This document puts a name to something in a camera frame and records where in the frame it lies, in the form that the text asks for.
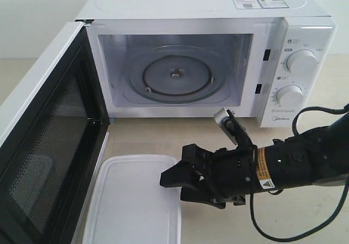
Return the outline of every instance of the microwave top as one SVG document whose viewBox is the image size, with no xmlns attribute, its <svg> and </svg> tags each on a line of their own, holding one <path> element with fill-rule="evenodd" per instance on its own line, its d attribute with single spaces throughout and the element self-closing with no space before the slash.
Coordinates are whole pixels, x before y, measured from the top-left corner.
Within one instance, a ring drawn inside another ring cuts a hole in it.
<svg viewBox="0 0 349 244">
<path fill-rule="evenodd" d="M 329 16 L 314 0 L 88 0 L 77 20 Z"/>
</svg>

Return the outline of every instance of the mesh screen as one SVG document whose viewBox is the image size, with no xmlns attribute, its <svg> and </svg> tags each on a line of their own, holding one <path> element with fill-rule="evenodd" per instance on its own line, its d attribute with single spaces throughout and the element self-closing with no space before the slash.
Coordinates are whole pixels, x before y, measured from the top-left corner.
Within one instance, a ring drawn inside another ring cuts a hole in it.
<svg viewBox="0 0 349 244">
<path fill-rule="evenodd" d="M 9 194 L 34 226 L 44 232 L 87 125 L 76 79 L 57 90 L 20 148 L 22 160 Z"/>
</svg>

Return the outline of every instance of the control panel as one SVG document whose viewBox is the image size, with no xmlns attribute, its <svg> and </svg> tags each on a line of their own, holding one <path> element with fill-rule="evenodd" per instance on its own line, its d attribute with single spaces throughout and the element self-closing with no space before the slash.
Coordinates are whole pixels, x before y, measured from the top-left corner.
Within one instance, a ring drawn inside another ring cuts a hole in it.
<svg viewBox="0 0 349 244">
<path fill-rule="evenodd" d="M 283 23 L 286 33 L 261 127 L 291 126 L 309 97 L 336 29 L 331 17 L 288 17 Z"/>
</svg>

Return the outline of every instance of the midea logo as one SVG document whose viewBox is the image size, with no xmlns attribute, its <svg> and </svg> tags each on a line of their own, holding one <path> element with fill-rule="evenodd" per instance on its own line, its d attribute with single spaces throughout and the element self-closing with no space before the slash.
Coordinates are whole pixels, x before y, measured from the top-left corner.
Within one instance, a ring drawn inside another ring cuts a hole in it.
<svg viewBox="0 0 349 244">
<path fill-rule="evenodd" d="M 278 117 L 278 116 L 274 116 L 272 117 L 272 120 L 290 120 L 289 118 L 281 118 L 281 117 Z"/>
</svg>

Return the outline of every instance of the microwave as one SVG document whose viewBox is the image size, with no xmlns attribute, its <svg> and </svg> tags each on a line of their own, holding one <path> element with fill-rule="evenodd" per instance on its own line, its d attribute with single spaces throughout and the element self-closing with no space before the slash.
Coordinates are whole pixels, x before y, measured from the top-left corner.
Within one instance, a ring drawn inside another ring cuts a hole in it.
<svg viewBox="0 0 349 244">
<path fill-rule="evenodd" d="M 335 29 L 314 0 L 88 0 L 0 106 L 0 243 L 74 243 L 111 119 L 290 126 Z"/>
</svg>

